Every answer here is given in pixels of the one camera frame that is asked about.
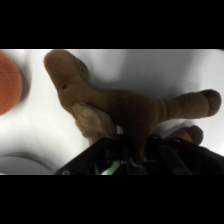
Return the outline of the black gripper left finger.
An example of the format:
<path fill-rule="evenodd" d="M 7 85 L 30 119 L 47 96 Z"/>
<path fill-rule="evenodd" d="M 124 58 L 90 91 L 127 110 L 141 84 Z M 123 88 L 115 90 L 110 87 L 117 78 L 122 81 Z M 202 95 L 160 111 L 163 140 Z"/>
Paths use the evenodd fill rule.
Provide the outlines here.
<path fill-rule="evenodd" d="M 119 134 L 114 139 L 102 138 L 96 145 L 96 174 L 134 174 L 134 150 L 127 135 Z"/>

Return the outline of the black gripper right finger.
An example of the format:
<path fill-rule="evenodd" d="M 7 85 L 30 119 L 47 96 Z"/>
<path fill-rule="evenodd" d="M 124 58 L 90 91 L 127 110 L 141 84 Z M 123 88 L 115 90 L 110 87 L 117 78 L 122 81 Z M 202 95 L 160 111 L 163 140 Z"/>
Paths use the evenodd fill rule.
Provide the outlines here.
<path fill-rule="evenodd" d="M 145 151 L 145 167 L 149 175 L 191 175 L 175 150 L 158 135 L 148 138 Z"/>

